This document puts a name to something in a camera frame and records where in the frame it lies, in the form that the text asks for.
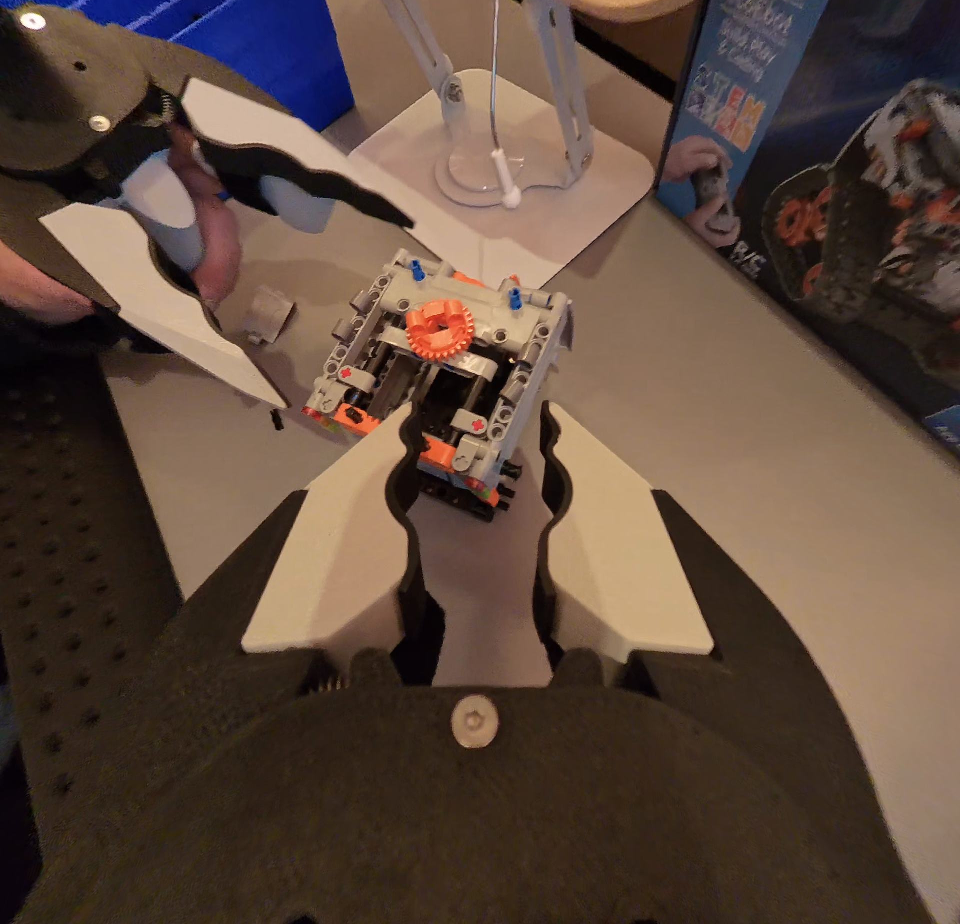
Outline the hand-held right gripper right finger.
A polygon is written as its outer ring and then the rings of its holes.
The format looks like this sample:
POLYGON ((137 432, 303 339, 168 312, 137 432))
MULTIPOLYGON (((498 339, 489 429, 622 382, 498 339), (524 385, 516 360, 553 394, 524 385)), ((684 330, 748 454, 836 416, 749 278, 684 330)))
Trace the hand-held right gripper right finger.
POLYGON ((541 499, 534 628, 550 662, 587 649, 703 657, 714 637, 648 481, 556 402, 539 418, 541 499))

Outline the dark perforated pad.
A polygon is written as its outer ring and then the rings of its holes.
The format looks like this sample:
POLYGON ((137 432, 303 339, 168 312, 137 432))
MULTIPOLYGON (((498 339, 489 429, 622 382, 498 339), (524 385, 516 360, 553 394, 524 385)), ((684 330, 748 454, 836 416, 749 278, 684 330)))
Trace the dark perforated pad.
POLYGON ((2 373, 2 646, 42 835, 182 604, 96 359, 2 373))

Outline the grey orange toy block model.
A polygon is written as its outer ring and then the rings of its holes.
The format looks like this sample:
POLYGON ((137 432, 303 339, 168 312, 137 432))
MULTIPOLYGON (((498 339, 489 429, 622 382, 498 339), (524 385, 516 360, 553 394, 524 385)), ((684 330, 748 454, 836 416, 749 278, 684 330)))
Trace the grey orange toy block model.
POLYGON ((362 438, 410 404, 420 491, 484 522, 507 511, 522 475, 514 450, 572 347, 570 299, 514 275, 490 288, 401 250, 349 307, 301 412, 362 438))

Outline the blue robot kit box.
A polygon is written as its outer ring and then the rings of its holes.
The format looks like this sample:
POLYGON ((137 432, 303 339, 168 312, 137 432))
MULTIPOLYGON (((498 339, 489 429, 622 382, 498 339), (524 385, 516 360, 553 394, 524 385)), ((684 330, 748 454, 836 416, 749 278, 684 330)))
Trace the blue robot kit box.
POLYGON ((706 0, 656 199, 955 456, 959 0, 706 0))

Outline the blue parts bin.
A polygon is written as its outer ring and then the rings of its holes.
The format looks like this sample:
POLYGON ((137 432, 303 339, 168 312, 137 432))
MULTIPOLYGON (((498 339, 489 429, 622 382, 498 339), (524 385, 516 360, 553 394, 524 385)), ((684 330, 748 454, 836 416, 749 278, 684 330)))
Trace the blue parts bin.
POLYGON ((327 0, 2 0, 78 10, 231 67, 325 130, 354 107, 327 0))

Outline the small grey block panel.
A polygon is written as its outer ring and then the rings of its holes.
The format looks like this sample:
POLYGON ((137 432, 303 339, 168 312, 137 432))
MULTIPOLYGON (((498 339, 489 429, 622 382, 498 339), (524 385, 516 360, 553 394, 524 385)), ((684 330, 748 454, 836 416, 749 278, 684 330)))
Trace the small grey block panel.
POLYGON ((291 323, 296 301, 276 288, 262 284, 255 290, 242 324, 246 341, 254 346, 272 345, 291 323))

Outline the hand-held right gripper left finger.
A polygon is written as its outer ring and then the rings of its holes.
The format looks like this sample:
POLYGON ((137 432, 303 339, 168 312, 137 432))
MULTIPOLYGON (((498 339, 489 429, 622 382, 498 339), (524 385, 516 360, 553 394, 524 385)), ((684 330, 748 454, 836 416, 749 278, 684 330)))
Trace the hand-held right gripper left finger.
POLYGON ((406 403, 303 490, 241 639, 246 654, 318 650, 342 677, 386 651, 407 685, 434 682, 446 615, 426 588, 410 511, 425 438, 406 403))

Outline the person's left hand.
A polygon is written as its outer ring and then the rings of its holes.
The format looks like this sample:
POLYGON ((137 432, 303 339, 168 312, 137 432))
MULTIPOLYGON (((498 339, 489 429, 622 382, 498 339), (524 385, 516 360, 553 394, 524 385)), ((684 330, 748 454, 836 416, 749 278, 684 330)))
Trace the person's left hand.
POLYGON ((211 168, 201 163, 199 144, 185 126, 168 127, 168 164, 194 205, 202 242, 202 258, 191 277, 205 306, 216 310, 238 281, 242 248, 234 214, 222 199, 225 193, 211 168))

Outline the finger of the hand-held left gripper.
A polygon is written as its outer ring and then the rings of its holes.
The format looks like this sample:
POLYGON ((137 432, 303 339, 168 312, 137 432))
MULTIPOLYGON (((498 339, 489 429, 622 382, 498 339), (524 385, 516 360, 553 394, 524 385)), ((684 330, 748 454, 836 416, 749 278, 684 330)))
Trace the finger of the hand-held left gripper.
POLYGON ((362 185, 349 158, 297 117, 197 78, 180 102, 203 160, 238 202, 306 234, 326 228, 337 202, 413 230, 412 217, 362 185))
POLYGON ((118 305, 127 324, 235 390, 284 409, 257 365, 213 326, 203 303, 162 273, 152 241, 123 210, 72 203, 39 220, 118 305))

